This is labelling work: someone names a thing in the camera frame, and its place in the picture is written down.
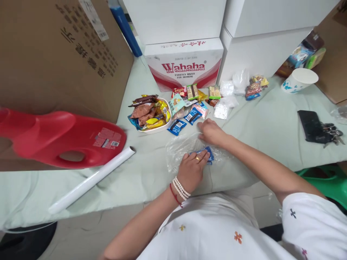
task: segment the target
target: white paper cup with blue pattern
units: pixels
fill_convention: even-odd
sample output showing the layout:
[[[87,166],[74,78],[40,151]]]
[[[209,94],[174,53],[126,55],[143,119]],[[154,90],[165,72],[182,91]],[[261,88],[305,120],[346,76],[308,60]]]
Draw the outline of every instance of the white paper cup with blue pattern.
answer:
[[[318,75],[314,71],[298,68],[283,82],[281,89],[285,93],[295,94],[317,81]]]

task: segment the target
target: white paper roll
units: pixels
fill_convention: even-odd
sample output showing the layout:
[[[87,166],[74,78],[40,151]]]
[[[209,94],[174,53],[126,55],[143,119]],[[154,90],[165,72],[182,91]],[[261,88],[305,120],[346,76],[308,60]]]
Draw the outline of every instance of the white paper roll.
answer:
[[[48,209],[50,214],[57,214],[62,210],[69,207],[72,203],[77,201],[84,193],[93,188],[99,181],[109,175],[123,162],[128,160],[135,153],[135,149],[131,146],[125,148],[120,154],[111,159],[107,164],[102,166],[96,173],[87,178],[85,181],[77,185],[72,191],[67,193],[64,197],[54,203]]]

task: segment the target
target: red plastic bottle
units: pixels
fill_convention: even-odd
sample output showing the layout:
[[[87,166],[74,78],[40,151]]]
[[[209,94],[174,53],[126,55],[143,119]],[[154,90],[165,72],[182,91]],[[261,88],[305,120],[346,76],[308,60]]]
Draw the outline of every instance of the red plastic bottle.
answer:
[[[97,118],[58,111],[35,116],[0,109],[0,136],[13,142],[18,156],[69,169],[100,166],[119,154],[127,139],[120,127]],[[68,151],[84,154],[82,161],[60,157]]]

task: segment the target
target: smartphone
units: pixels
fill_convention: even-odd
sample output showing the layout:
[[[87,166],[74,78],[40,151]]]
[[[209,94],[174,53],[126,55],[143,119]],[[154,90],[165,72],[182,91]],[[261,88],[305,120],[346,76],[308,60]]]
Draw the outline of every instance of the smartphone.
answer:
[[[299,110],[297,113],[304,129],[305,140],[313,143],[325,143],[326,141],[322,138],[325,133],[317,113],[306,110]]]

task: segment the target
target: white beaded bracelet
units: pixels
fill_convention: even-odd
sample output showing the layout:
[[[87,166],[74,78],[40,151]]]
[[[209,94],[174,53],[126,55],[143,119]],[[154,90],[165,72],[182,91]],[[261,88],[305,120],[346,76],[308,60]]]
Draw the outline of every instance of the white beaded bracelet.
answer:
[[[187,200],[187,198],[185,196],[183,196],[182,192],[180,191],[179,188],[177,188],[176,186],[176,183],[175,182],[172,182],[173,183],[173,186],[175,187],[176,191],[178,192],[178,194],[182,197],[182,199],[184,199],[184,201]]]
[[[176,181],[178,187],[180,188],[181,192],[186,195],[187,198],[189,198],[191,195],[185,191],[185,189],[183,188],[182,184],[180,183],[180,181],[178,180],[177,176],[174,178],[174,181]]]

